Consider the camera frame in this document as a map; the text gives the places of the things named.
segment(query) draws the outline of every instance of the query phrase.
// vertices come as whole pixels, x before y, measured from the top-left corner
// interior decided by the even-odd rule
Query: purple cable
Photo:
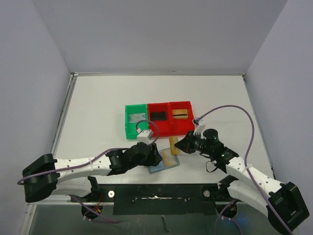
[[[148,123],[151,123],[152,125],[154,125],[156,127],[156,138],[148,145],[151,145],[151,144],[155,143],[157,141],[157,139],[159,138],[159,135],[160,135],[160,131],[159,131],[157,125],[153,121],[150,121],[150,120],[146,120],[146,119],[145,120],[140,120],[139,122],[136,123],[136,130],[138,129],[138,125],[141,122],[148,122]]]
[[[60,169],[48,170],[48,171],[40,172],[40,173],[33,174],[33,175],[28,175],[28,176],[23,177],[20,180],[18,180],[18,185],[23,185],[25,180],[29,180],[29,179],[31,179],[33,177],[42,176],[42,175],[48,175],[48,174],[59,172],[59,171],[73,170],[73,169],[77,169],[77,168],[81,168],[81,167],[87,166],[87,165],[93,163],[94,161],[98,160],[99,158],[101,158],[103,155],[105,155],[106,153],[108,153],[110,151],[113,151],[113,150],[125,150],[125,149],[127,149],[127,148],[109,148],[106,151],[100,153],[94,159],[92,159],[91,162],[87,162],[87,163],[84,163],[84,164],[81,164],[81,165],[75,165],[75,166],[71,166],[71,167],[64,167],[64,168],[60,168]]]
[[[69,195],[71,198],[73,198],[76,202],[78,202],[80,205],[82,205],[84,208],[86,208],[89,212],[94,213],[95,215],[107,220],[106,221],[101,221],[101,223],[106,223],[106,224],[117,224],[119,223],[118,221],[112,220],[112,219],[108,219],[106,217],[104,217],[103,215],[99,214],[98,212],[94,211],[93,209],[89,208],[88,206],[86,206],[81,200],[79,200],[78,197],[76,197],[75,195]]]
[[[217,224],[218,224],[219,220],[221,219],[222,214],[224,213],[224,211],[225,211],[230,205],[232,205],[233,203],[235,203],[235,202],[237,202],[237,201],[238,201],[238,199],[232,200],[230,203],[228,203],[228,204],[223,208],[223,210],[221,211],[221,213],[219,213],[218,218],[215,220],[214,235],[216,235]],[[239,224],[236,222],[236,220],[230,219],[230,221],[232,221],[232,222],[237,226],[237,228],[239,229],[240,235],[243,235],[243,231],[242,231],[241,227],[239,226]]]
[[[251,146],[252,146],[252,143],[253,143],[253,139],[254,139],[254,123],[253,123],[253,120],[252,120],[252,117],[251,115],[248,113],[247,110],[245,110],[244,108],[238,106],[238,105],[232,105],[232,104],[227,104],[227,105],[223,105],[223,106],[219,106],[219,107],[216,107],[212,110],[210,110],[209,112],[203,114],[201,117],[197,118],[197,120],[201,120],[202,118],[204,118],[206,115],[208,115],[209,113],[217,110],[217,109],[221,109],[221,108],[227,108],[227,107],[233,107],[233,108],[237,108],[237,109],[240,109],[242,111],[244,111],[244,113],[248,116],[250,122],[251,122],[251,126],[252,126],[252,134],[251,134],[251,139],[250,139],[250,143],[249,143],[249,146],[248,146],[248,149],[246,150],[246,154],[245,154],[245,167],[248,166],[248,163],[247,163],[247,159],[248,159],[248,154],[250,152],[250,149],[251,149]],[[279,220],[279,222],[282,223],[282,225],[285,227],[285,229],[288,231],[288,233],[290,235],[293,235],[292,231],[290,230],[290,228],[287,226],[287,224],[285,224],[285,222],[283,221],[283,219],[279,216],[279,214],[277,213],[277,211],[274,209],[274,207],[272,206],[272,204],[269,202],[268,200],[268,196],[266,195],[266,193],[260,188],[260,186],[258,185],[258,183],[255,181],[251,171],[249,170],[249,167],[247,167],[247,172],[251,178],[251,180],[253,181],[253,183],[255,184],[256,188],[258,189],[258,191],[260,192],[260,194],[262,195],[262,197],[264,198],[264,200],[266,201],[266,203],[268,204],[269,208],[273,211],[274,215],[277,217],[277,219]]]

